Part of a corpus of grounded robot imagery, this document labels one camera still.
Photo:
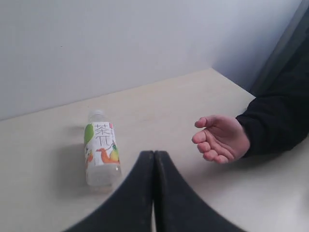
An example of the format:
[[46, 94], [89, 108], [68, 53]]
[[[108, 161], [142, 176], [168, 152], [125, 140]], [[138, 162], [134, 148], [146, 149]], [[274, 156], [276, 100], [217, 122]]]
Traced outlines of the person's open bare hand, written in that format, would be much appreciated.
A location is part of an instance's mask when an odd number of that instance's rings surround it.
[[192, 137], [192, 142], [207, 161], [231, 163], [242, 158], [250, 148], [244, 128], [233, 117], [202, 117], [195, 122], [195, 127], [201, 131]]

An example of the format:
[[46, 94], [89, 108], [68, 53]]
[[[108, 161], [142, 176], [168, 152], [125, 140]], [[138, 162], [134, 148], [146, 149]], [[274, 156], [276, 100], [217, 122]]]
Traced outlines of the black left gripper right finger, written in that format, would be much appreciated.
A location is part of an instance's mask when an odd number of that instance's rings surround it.
[[158, 232], [242, 232], [183, 179], [166, 151], [154, 153], [153, 200]]

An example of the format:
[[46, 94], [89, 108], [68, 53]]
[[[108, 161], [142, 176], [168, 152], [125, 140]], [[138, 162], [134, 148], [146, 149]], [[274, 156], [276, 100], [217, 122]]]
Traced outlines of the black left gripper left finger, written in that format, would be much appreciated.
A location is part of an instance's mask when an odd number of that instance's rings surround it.
[[154, 152], [142, 151], [118, 189], [68, 232], [150, 232]]

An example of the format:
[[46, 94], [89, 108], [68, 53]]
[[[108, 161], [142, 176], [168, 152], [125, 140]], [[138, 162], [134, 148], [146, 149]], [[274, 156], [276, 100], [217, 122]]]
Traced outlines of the black sleeved forearm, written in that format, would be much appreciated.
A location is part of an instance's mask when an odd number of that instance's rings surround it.
[[282, 153], [302, 142], [309, 133], [308, 58], [281, 74], [236, 119], [250, 141], [246, 157]]

